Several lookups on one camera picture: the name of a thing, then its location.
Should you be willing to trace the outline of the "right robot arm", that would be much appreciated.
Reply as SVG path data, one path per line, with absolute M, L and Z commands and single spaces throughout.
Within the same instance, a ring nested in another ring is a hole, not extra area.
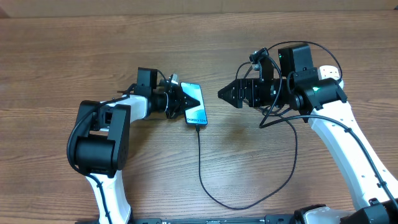
M 349 188 L 352 212 L 324 204 L 296 210 L 292 223 L 396 223 L 397 179 L 386 169 L 358 126 L 343 90 L 343 71 L 317 68 L 311 42 L 291 40 L 276 44 L 278 60 L 267 48 L 255 51 L 249 63 L 257 78 L 235 78 L 218 97 L 236 108 L 265 106 L 265 117 L 275 107 L 288 106 L 318 134 Z

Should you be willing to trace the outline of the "blue-screen Galaxy smartphone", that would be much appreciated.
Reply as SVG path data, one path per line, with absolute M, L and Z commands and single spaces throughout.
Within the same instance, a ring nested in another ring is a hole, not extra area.
M 183 110 L 187 124 L 206 126 L 208 124 L 201 86 L 182 82 Z

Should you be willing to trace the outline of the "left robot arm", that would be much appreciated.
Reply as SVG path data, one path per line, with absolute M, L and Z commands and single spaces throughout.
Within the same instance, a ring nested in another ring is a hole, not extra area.
M 80 103 L 67 142 L 69 165 L 89 181 L 99 209 L 95 223 L 132 223 L 122 169 L 127 161 L 131 123 L 151 113 L 168 119 L 184 115 L 188 124 L 207 125 L 201 86 L 166 78 L 153 68 L 138 68 L 137 82 L 109 101 Z

